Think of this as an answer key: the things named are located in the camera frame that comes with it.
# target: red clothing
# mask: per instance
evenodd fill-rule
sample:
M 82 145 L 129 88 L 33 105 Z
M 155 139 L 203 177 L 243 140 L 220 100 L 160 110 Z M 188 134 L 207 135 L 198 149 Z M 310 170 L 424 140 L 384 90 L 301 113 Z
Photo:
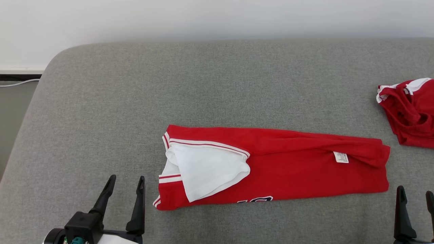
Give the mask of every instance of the red clothing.
M 168 162 L 160 175 L 160 196 L 154 201 L 158 210 L 198 204 L 373 193 L 387 191 L 389 186 L 385 164 L 390 148 L 383 145 L 380 139 L 276 129 L 170 125 L 163 140 Z M 201 152 L 196 154 L 194 150 L 201 147 L 207 150 L 206 155 L 197 161 L 195 157 L 201 157 L 198 156 Z M 341 154 L 335 157 L 334 152 Z M 241 175 L 241 180 L 236 179 L 235 183 L 226 185 L 221 191 L 208 193 L 219 187 L 220 181 L 216 185 L 211 184 L 211 188 L 202 191 L 201 195 L 193 196 L 203 190 L 202 185 L 232 173 L 232 170 L 218 173 L 228 168 L 225 162 L 205 162 L 208 158 L 214 160 L 220 157 L 219 153 L 234 157 L 234 164 L 239 164 L 242 169 L 232 175 Z M 190 167 L 190 162 L 199 163 L 197 167 Z M 196 171 L 202 163 L 207 166 Z M 212 172 L 208 172 L 208 165 L 212 167 Z M 189 181 L 197 179 L 198 182 L 183 182 L 187 178 Z
M 377 102 L 385 110 L 399 144 L 434 148 L 434 80 L 379 86 Z

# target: teal connector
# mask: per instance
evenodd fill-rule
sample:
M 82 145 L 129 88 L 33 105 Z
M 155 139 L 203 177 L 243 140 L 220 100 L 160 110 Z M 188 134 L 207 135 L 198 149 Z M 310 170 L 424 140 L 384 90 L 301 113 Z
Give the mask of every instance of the teal connector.
M 84 240 L 80 237 L 74 238 L 74 240 L 71 242 L 71 244 L 84 244 Z

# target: baseboard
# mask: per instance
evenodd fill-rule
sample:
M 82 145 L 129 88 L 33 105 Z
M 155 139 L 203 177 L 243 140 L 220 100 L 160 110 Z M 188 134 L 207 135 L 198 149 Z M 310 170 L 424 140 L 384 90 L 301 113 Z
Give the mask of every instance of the baseboard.
M 47 66 L 0 66 L 4 75 L 41 75 Z

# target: printed jersey number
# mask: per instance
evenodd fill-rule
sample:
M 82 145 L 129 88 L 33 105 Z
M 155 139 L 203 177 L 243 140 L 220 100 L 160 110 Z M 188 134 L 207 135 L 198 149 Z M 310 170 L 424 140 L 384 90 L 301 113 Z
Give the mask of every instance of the printed jersey number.
M 272 199 L 273 199 L 272 196 L 268 196 L 268 197 L 261 197 L 261 198 L 253 198 L 250 201 L 249 200 L 242 200 L 242 201 L 238 201 L 238 202 L 271 201 Z

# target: black gap under baseboard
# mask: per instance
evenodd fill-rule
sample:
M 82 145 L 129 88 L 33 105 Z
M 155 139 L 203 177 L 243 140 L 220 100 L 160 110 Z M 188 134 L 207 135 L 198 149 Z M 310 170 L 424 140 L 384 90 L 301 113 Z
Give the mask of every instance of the black gap under baseboard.
M 0 81 L 26 81 L 29 79 L 40 79 L 41 75 L 1 75 Z

